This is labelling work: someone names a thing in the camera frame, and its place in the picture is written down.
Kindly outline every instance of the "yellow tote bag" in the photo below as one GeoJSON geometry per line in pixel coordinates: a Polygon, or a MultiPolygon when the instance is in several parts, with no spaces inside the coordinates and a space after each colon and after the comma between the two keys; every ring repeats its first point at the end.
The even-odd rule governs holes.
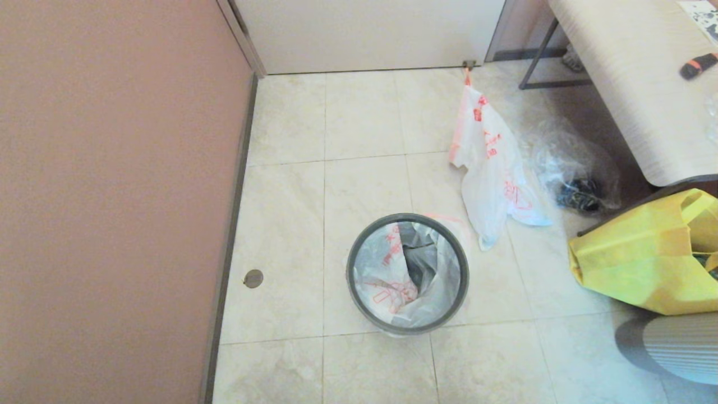
{"type": "Polygon", "coordinates": [[[702,190],[631,209],[569,250],[578,282],[598,293],[666,315],[718,311],[709,274],[718,265],[718,199],[702,190]]]}

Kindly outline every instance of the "round trash can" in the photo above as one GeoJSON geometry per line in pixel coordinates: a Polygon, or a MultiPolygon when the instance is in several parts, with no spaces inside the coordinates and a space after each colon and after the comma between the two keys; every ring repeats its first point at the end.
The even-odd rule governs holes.
{"type": "Polygon", "coordinates": [[[370,224],[347,262],[354,303],[392,335],[439,328],[459,310],[469,285],[469,265],[447,227],[417,214],[394,214],[370,224]]]}

